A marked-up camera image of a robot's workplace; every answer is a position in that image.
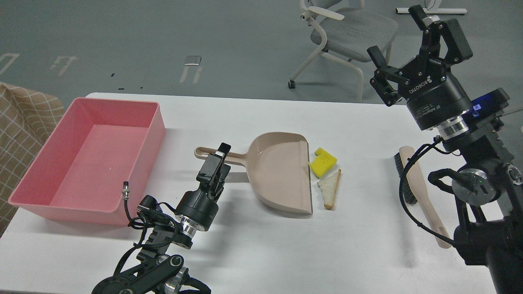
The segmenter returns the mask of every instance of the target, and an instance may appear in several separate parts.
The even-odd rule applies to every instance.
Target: white table
[[[323,209],[311,176],[313,214],[289,218],[256,198],[245,170],[233,166],[208,232],[192,249],[171,245],[191,276],[213,293],[494,293],[488,269],[465,266],[453,248],[403,212],[394,154],[417,148],[435,132],[421,132],[404,106],[93,93],[89,97],[157,101],[165,139],[145,193],[176,206],[197,188],[203,161],[197,146],[221,142],[243,153],[268,131],[295,132],[323,147],[342,169],[335,210]],[[458,168],[460,157],[435,151],[422,158],[425,175]],[[429,194],[447,230],[457,226],[453,197],[432,185]],[[424,223],[420,207],[412,207]],[[501,217],[496,204],[487,217]],[[19,209],[0,239],[0,290],[90,293],[139,238],[131,228],[51,221]],[[135,255],[126,268],[137,264]]]

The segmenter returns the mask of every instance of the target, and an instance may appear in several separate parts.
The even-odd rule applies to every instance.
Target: bread
[[[334,208],[336,190],[338,189],[339,176],[341,174],[342,170],[338,169],[336,174],[318,181],[318,186],[322,191],[323,206],[328,210],[332,210]]]

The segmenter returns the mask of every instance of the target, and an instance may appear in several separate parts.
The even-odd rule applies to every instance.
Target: brush
[[[403,173],[405,165],[407,165],[408,159],[414,155],[414,148],[410,146],[403,146],[400,151],[394,156],[396,163],[396,169],[399,175]],[[422,208],[423,214],[428,221],[430,228],[443,236],[449,237],[445,226],[441,222],[438,213],[432,206],[432,202],[428,198],[427,185],[425,184],[425,178],[423,177],[422,169],[416,162],[407,173],[407,182],[402,187],[403,197],[405,202],[411,205],[419,203]],[[448,249],[451,245],[442,239],[435,237],[438,245],[441,248]]]

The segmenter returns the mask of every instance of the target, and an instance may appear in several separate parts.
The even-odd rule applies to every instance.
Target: screw
[[[156,259],[156,264],[160,264],[162,263],[163,261],[165,261],[166,259],[169,258],[169,255],[160,255],[157,259]]]
[[[521,185],[521,183],[523,182],[521,173],[513,165],[510,165],[508,167],[508,175],[510,176],[510,179],[512,179],[513,183],[516,185]]]
[[[172,266],[179,266],[181,265],[182,261],[181,261],[181,257],[180,256],[173,256],[170,260],[170,264]]]

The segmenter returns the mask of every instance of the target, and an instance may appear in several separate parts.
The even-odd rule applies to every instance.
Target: robotiq logo
[[[430,84],[430,83],[432,83],[432,80],[430,79],[430,76],[427,76],[427,80],[426,80],[426,81],[421,82],[419,85],[417,85],[417,86],[415,86],[414,88],[408,90],[408,92],[409,92],[410,94],[414,94],[414,92],[416,92],[417,90],[419,90],[419,89],[425,87],[426,85],[428,85],[428,84]]]

